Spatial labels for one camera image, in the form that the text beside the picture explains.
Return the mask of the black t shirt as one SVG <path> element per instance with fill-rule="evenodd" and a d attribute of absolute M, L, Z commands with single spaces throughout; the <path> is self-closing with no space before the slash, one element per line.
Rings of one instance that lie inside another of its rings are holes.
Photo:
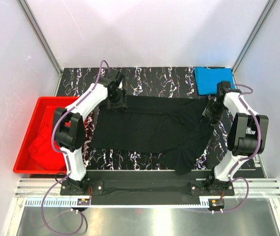
<path fill-rule="evenodd" d="M 126 98 L 126 110 L 111 110 L 106 100 L 99 104 L 91 147 L 163 153 L 162 164 L 186 174 L 201 157 L 213 134 L 213 126 L 202 117 L 207 97 Z"/>

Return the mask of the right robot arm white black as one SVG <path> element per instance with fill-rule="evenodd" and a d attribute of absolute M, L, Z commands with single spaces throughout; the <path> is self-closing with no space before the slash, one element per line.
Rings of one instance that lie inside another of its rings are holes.
<path fill-rule="evenodd" d="M 244 92 L 233 88 L 229 81 L 217 84 L 217 94 L 209 100 L 202 114 L 202 122 L 219 122 L 223 111 L 233 116 L 227 136 L 228 153 L 208 174 L 202 186 L 209 194 L 227 190 L 240 167 L 264 151 L 269 119 L 260 115 L 245 101 Z"/>

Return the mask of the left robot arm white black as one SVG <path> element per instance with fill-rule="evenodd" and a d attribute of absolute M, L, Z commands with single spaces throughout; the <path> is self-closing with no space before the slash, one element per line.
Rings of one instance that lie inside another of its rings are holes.
<path fill-rule="evenodd" d="M 91 190 L 82 157 L 86 138 L 84 122 L 102 101 L 106 101 L 109 110 L 126 110 L 122 72 L 111 69 L 108 75 L 97 76 L 82 96 L 66 108 L 58 107 L 54 111 L 51 145 L 63 155 L 66 164 L 66 176 L 61 181 L 63 195 L 83 195 Z"/>

